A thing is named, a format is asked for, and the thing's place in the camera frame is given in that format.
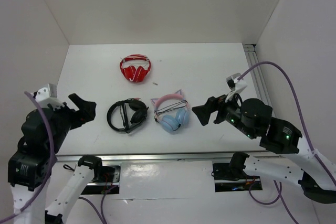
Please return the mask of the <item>black headset with microphone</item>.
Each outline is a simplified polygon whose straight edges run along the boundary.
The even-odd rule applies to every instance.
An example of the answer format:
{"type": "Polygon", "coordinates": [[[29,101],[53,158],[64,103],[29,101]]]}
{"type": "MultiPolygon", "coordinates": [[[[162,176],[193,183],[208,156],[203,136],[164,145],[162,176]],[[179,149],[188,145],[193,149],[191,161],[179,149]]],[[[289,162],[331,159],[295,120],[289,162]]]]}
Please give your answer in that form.
{"type": "Polygon", "coordinates": [[[148,109],[146,104],[138,98],[117,101],[107,111],[107,124],[116,132],[129,134],[146,121],[148,109]],[[118,128],[112,124],[112,115],[116,109],[119,109],[121,115],[122,128],[118,128]]]}

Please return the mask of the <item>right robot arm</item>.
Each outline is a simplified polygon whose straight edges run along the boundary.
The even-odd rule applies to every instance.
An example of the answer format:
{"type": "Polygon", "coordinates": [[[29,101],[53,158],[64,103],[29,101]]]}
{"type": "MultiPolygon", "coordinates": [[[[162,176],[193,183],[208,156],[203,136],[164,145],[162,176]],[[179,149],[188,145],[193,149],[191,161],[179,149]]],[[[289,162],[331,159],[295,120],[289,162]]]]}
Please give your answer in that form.
{"type": "Polygon", "coordinates": [[[295,164],[266,163],[247,153],[236,152],[229,163],[233,177],[265,176],[300,187],[303,194],[315,202],[335,203],[335,164],[317,150],[311,150],[299,129],[288,121],[273,117],[272,107],[259,99],[247,99],[242,104],[238,104],[240,98],[225,99],[224,95],[210,97],[204,105],[192,108],[201,125],[207,125],[210,115],[217,112],[215,124],[228,122],[249,139],[260,138],[260,147],[295,164]]]}

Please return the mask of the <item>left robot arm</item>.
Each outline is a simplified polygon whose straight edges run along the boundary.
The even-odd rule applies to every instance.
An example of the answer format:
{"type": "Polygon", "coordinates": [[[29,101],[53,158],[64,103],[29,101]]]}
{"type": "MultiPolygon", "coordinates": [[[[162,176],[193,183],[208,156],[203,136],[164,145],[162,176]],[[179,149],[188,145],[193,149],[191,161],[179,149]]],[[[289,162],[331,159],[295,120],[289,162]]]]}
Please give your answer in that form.
{"type": "Polygon", "coordinates": [[[25,95],[36,107],[27,114],[22,125],[23,137],[17,151],[8,161],[8,182],[13,196],[13,214],[1,223],[66,223],[72,208],[90,181],[103,177],[102,160],[84,155],[56,199],[46,206],[47,189],[52,168],[69,131],[91,122],[96,117],[96,103],[77,94],[69,99],[77,106],[71,109],[53,97],[46,104],[37,101],[38,93],[25,95]]]}

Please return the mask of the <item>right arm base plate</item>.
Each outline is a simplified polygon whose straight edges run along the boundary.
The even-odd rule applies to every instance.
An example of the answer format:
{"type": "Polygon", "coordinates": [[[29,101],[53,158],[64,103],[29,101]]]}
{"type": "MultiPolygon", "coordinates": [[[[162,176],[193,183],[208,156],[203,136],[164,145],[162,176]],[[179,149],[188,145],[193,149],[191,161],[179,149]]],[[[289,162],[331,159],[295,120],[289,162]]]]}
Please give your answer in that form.
{"type": "Polygon", "coordinates": [[[229,163],[213,163],[211,176],[214,179],[216,193],[262,190],[259,176],[236,173],[231,170],[229,163]]]}

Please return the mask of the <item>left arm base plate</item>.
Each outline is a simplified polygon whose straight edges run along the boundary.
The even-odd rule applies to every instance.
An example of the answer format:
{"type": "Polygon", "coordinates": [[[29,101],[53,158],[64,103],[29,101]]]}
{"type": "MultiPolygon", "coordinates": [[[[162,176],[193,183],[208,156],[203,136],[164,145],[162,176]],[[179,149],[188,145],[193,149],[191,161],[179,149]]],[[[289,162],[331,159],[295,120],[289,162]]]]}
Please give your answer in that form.
{"type": "Polygon", "coordinates": [[[82,195],[119,194],[121,165],[102,165],[97,175],[83,189],[82,195]]]}

